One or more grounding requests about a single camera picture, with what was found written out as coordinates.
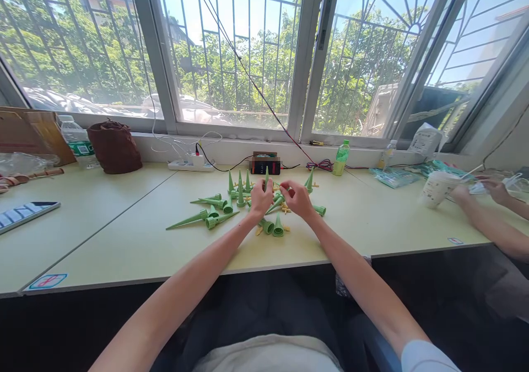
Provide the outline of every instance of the green plastic cone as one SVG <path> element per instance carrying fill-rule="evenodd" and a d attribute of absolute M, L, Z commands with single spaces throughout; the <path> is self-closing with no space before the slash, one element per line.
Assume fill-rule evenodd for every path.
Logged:
<path fill-rule="evenodd" d="M 285 232 L 285 229 L 283 229 L 283 225 L 281 224 L 281 212 L 277 213 L 276 218 L 276 224 L 274 225 L 274 237 L 283 237 L 283 234 Z"/>
<path fill-rule="evenodd" d="M 263 226 L 263 230 L 266 234 L 271 234 L 274 231 L 274 224 L 264 218 L 259 221 L 258 225 Z"/>
<path fill-rule="evenodd" d="M 252 191 L 252 186 L 250 183 L 250 171 L 246 170 L 246 186 L 244 187 L 244 191 L 247 193 L 250 193 Z"/>
<path fill-rule="evenodd" d="M 224 207 L 222 207 L 222 211 L 225 214 L 233 212 L 233 204 L 231 203 L 231 198 L 229 198 L 227 204 Z"/>
<path fill-rule="evenodd" d="M 234 215 L 237 215 L 239 211 L 232 212 L 230 214 L 219 216 L 218 218 L 207 218 L 206 219 L 206 227 L 208 230 L 213 229 L 215 226 L 217 226 L 219 223 L 222 223 L 226 219 L 231 218 Z"/>
<path fill-rule="evenodd" d="M 244 197 L 250 197 L 252 194 L 251 194 L 251 193 L 245 193 L 245 192 L 242 192 L 242 195 L 243 195 Z M 231 197 L 232 200 L 234 200 L 234 199 L 236 199 L 236 198 L 239 198 L 239 192 L 238 192 L 237 190 L 233 190 L 233 191 L 231 192 L 231 196 L 230 196 L 230 197 Z"/>
<path fill-rule="evenodd" d="M 175 229 L 178 226 L 182 226 L 186 223 L 196 222 L 197 220 L 206 220 L 207 218 L 208 218 L 208 211 L 205 209 L 201 209 L 199 213 L 197 213 L 196 215 L 193 215 L 191 218 L 187 218 L 178 223 L 175 223 L 174 225 L 169 226 L 165 230 Z"/>
<path fill-rule="evenodd" d="M 244 204 L 246 204 L 246 201 L 244 201 L 244 196 L 242 195 L 242 178 L 241 178 L 241 170 L 239 170 L 239 187 L 237 188 L 238 195 L 237 195 L 237 206 L 244 207 Z"/>
<path fill-rule="evenodd" d="M 266 166 L 266 176 L 264 177 L 264 191 L 266 191 L 267 184 L 268 184 L 268 165 Z"/>
<path fill-rule="evenodd" d="M 309 191 L 309 194 L 312 193 L 312 175 L 313 175 L 313 173 L 314 173 L 314 167 L 312 167 L 310 169 L 309 178 L 307 179 L 307 182 L 305 182 L 305 187 Z"/>
<path fill-rule="evenodd" d="M 283 195 L 281 195 L 277 200 L 276 202 L 274 202 L 270 208 L 268 209 L 268 211 L 266 212 L 265 215 L 268 215 L 270 212 L 272 212 L 275 208 L 277 208 L 278 206 L 281 205 L 282 202 L 285 201 L 285 198 L 283 197 Z"/>
<path fill-rule="evenodd" d="M 199 198 L 198 200 L 191 201 L 191 204 L 196 203 L 205 203 L 209 205 L 214 205 L 220 208 L 224 208 L 224 206 L 228 203 L 227 200 L 211 200 L 209 198 Z"/>
<path fill-rule="evenodd" d="M 209 207 L 208 218 L 218 218 L 220 215 L 214 205 Z"/>
<path fill-rule="evenodd" d="M 228 171 L 228 180 L 229 180 L 229 184 L 228 184 L 228 194 L 230 195 L 230 194 L 231 194 L 231 191 L 234 189 L 234 188 L 233 188 L 233 179 L 231 178 L 231 171 Z"/>
<path fill-rule="evenodd" d="M 318 214 L 320 214 L 320 216 L 325 215 L 325 213 L 327 212 L 327 208 L 325 207 L 313 206 L 313 208 L 316 210 Z"/>
<path fill-rule="evenodd" d="M 202 198 L 205 198 L 207 200 L 222 200 L 222 196 L 220 195 L 220 193 L 217 193 L 216 195 L 214 196 L 210 196 L 210 197 L 202 197 Z"/>

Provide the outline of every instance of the window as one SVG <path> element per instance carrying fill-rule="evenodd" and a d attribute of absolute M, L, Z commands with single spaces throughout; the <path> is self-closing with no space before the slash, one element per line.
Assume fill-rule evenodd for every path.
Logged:
<path fill-rule="evenodd" d="M 0 0 L 0 51 L 36 109 L 154 117 L 140 37 L 132 0 Z"/>
<path fill-rule="evenodd" d="M 163 118 L 156 131 L 287 141 L 283 125 L 303 143 L 384 147 L 427 122 L 455 144 L 525 48 L 528 7 L 0 0 L 0 52 L 32 107 L 117 116 L 133 130 Z"/>

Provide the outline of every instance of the person's arm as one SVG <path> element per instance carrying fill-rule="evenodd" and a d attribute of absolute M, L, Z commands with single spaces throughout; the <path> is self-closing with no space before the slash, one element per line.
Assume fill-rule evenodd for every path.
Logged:
<path fill-rule="evenodd" d="M 485 179 L 481 183 L 489 191 L 496 203 L 510 209 L 523 219 L 529 220 L 529 206 L 525 202 L 511 196 L 502 182 Z"/>
<path fill-rule="evenodd" d="M 266 192 L 260 179 L 252 190 L 252 208 L 232 230 L 209 245 L 170 277 L 125 323 L 90 372 L 145 372 L 158 353 L 222 273 L 231 257 L 272 203 L 272 179 Z"/>
<path fill-rule="evenodd" d="M 314 231 L 351 295 L 399 358 L 408 342 L 417 339 L 430 342 L 389 285 L 313 209 L 307 189 L 287 181 L 281 184 L 281 193 L 288 207 Z"/>
<path fill-rule="evenodd" d="M 470 223 L 499 249 L 514 259 L 529 262 L 529 238 L 524 233 L 479 205 L 466 186 L 457 186 L 450 195 L 461 207 Z"/>

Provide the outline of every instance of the smartphone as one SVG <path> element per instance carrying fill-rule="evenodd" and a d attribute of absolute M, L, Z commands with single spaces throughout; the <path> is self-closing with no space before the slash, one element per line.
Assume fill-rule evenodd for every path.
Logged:
<path fill-rule="evenodd" d="M 59 202 L 34 201 L 0 213 L 0 234 L 61 206 Z"/>

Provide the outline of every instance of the white cable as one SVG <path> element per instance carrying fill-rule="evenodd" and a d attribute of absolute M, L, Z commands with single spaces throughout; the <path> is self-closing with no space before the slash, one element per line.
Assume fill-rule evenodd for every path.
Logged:
<path fill-rule="evenodd" d="M 138 26 L 138 29 L 140 30 L 141 28 L 139 26 L 139 20 L 138 20 L 137 15 L 135 17 L 136 17 L 136 25 Z M 154 126 L 156 125 L 156 105 L 155 105 L 154 99 L 153 99 L 153 91 L 152 91 L 152 88 L 150 86 L 150 80 L 149 80 L 149 74 L 147 72 L 147 63 L 145 61 L 145 55 L 143 54 L 143 40 L 142 40 L 142 34 L 141 33 L 139 34 L 139 44 L 140 44 L 140 54 L 142 56 L 142 61 L 143 61 L 143 70 L 145 71 L 145 78 L 147 79 L 147 87 L 149 89 L 150 101 L 153 104 L 154 120 L 153 120 L 153 127 L 151 128 L 151 134 L 153 135 L 154 139 L 156 139 L 157 141 L 160 141 L 160 142 L 163 142 L 163 143 L 166 143 L 166 144 L 170 145 L 172 147 L 172 149 L 176 152 L 176 154 L 178 154 L 178 159 L 180 159 L 180 160 L 182 160 L 182 155 L 180 154 L 180 152 L 178 150 L 176 150 L 175 146 L 178 146 L 186 154 L 186 156 L 189 157 L 190 154 L 187 151 L 185 151 L 183 149 L 183 147 L 179 145 L 179 143 L 187 145 L 187 146 L 194 145 L 194 144 L 200 143 L 200 141 L 209 133 L 216 133 L 220 138 L 218 138 L 216 141 L 209 142 L 208 145 L 220 142 L 222 140 L 222 135 L 219 134 L 216 131 L 208 131 L 204 135 L 202 135 L 197 141 L 191 142 L 191 143 L 185 143 L 185 142 L 183 142 L 183 141 L 181 141 L 179 139 L 176 139 L 176 138 L 174 138 L 174 137 L 172 137 L 170 135 L 162 135 L 161 137 L 157 137 L 156 136 L 156 134 L 154 133 Z M 169 138 L 173 142 L 166 142 L 166 141 L 163 140 L 163 138 Z M 153 152 L 156 152 L 156 153 L 167 153 L 167 152 L 170 151 L 170 149 L 168 149 L 168 150 L 155 150 L 153 148 L 152 143 L 150 145 L 150 149 Z"/>

